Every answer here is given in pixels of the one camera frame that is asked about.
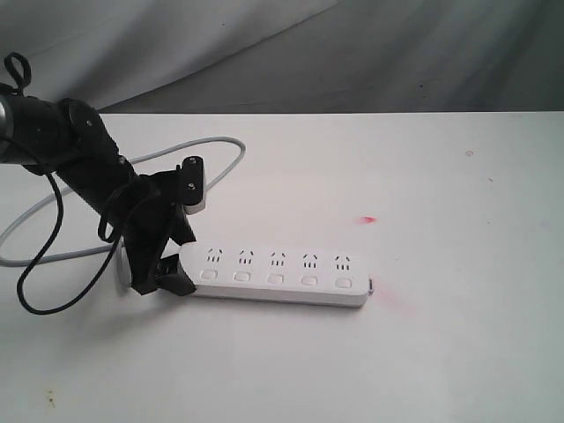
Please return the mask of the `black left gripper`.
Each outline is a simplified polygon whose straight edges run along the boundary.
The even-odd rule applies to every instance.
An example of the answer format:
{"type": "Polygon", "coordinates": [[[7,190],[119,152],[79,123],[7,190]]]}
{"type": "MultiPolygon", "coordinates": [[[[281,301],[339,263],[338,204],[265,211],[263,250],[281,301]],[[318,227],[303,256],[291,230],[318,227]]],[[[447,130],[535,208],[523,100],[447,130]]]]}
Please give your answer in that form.
{"type": "Polygon", "coordinates": [[[163,289],[176,296],[188,296],[197,290],[179,257],[162,256],[170,240],[177,245],[197,240],[177,201],[178,171],[137,175],[116,198],[130,285],[141,295],[163,289]]]}

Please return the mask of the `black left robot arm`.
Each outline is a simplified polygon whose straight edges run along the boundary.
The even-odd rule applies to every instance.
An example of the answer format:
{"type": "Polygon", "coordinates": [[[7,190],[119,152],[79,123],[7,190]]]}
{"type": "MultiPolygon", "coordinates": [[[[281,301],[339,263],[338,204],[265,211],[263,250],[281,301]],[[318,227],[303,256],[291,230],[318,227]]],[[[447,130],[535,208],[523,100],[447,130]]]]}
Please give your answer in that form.
{"type": "Polygon", "coordinates": [[[50,103],[33,97],[1,97],[1,161],[34,174],[56,173],[99,215],[98,236],[122,239],[131,286],[140,294],[164,289],[190,295],[196,286],[164,257],[169,241],[196,239],[188,216],[204,207],[204,161],[190,156],[176,169],[137,174],[119,153],[99,114],[80,100],[50,103]]]}

